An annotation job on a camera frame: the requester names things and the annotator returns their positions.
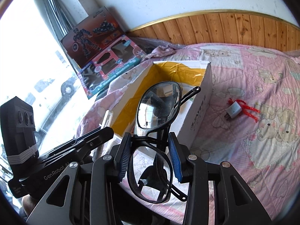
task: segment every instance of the cardboard box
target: cardboard box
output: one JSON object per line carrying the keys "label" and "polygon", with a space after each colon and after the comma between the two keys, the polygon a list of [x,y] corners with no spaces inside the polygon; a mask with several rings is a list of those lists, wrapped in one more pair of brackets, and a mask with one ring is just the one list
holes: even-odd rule
{"label": "cardboard box", "polygon": [[88,16],[71,30],[61,43],[68,55],[83,68],[124,32],[105,7]]}
{"label": "cardboard box", "polygon": [[109,44],[78,73],[87,97],[101,93],[112,80],[138,65],[144,55],[125,35]]}
{"label": "cardboard box", "polygon": [[111,126],[121,136],[125,132],[131,132],[142,95],[149,87],[162,81],[180,83],[182,95],[195,86],[201,87],[200,93],[181,106],[170,128],[171,132],[175,132],[179,143],[190,148],[212,94],[212,70],[208,61],[155,62],[146,68],[112,109],[114,115]]}

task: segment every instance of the camera lens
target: camera lens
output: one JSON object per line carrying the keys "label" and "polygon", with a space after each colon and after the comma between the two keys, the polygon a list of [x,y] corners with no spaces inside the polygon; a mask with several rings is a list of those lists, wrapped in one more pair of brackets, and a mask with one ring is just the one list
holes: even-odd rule
{"label": "camera lens", "polygon": [[34,124],[34,123],[35,123],[35,120],[33,119],[33,116],[32,116],[32,115],[30,116],[30,121],[31,121],[31,124]]}
{"label": "camera lens", "polygon": [[21,124],[23,122],[23,115],[21,111],[18,111],[18,122]]}
{"label": "camera lens", "polygon": [[25,119],[26,125],[28,125],[29,124],[29,116],[28,116],[27,112],[24,113],[24,119]]}

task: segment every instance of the white car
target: white car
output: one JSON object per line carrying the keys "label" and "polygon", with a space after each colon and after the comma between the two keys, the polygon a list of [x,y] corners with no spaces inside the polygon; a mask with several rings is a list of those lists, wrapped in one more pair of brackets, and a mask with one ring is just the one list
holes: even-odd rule
{"label": "white car", "polygon": [[80,86],[80,80],[75,73],[67,80],[66,76],[56,75],[55,79],[39,80],[28,93],[24,101],[33,107],[36,128],[34,135],[38,146],[56,115]]}

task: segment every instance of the metal bolt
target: metal bolt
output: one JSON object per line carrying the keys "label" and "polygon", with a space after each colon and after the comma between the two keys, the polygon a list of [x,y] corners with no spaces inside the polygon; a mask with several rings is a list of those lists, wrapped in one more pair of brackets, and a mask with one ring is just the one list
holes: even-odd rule
{"label": "metal bolt", "polygon": [[109,161],[112,158],[111,155],[105,155],[103,156],[103,160]]}
{"label": "metal bolt", "polygon": [[70,166],[70,168],[76,168],[78,166],[78,163],[77,162],[71,162],[69,166]]}
{"label": "metal bolt", "polygon": [[230,167],[230,163],[229,162],[222,162],[222,166],[223,167]]}
{"label": "metal bolt", "polygon": [[194,154],[191,154],[191,155],[188,156],[188,159],[194,161],[194,160],[197,160],[197,156],[194,155]]}

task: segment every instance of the gold trim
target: gold trim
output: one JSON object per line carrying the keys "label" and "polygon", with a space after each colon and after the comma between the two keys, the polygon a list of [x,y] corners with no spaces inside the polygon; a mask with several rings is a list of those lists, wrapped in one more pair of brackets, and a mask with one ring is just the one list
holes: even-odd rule
{"label": "gold trim", "polygon": [[183,18],[183,17],[203,15],[203,14],[208,14],[208,13],[243,13],[243,14],[257,15],[257,16],[262,16],[262,17],[265,17],[265,18],[274,19],[274,20],[286,23],[286,24],[291,25],[294,28],[300,30],[300,28],[298,26],[292,24],[291,22],[288,22],[284,19],[280,19],[278,17],[272,16],[272,15],[269,15],[269,14],[265,14],[265,13],[259,13],[259,12],[253,12],[253,11],[247,11],[247,10],[237,10],[237,9],[214,9],[214,10],[202,10],[202,11],[195,11],[195,12],[189,12],[189,13],[181,13],[181,14],[165,17],[165,18],[162,18],[162,19],[157,19],[157,20],[154,20],[152,22],[146,23],[144,25],[140,25],[138,27],[135,27],[131,30],[128,30],[127,32],[137,31],[137,30],[146,28],[148,26],[155,25],[155,24],[158,24],[158,23],[161,23],[161,22],[172,20],[172,19],[179,19],[179,18]]}

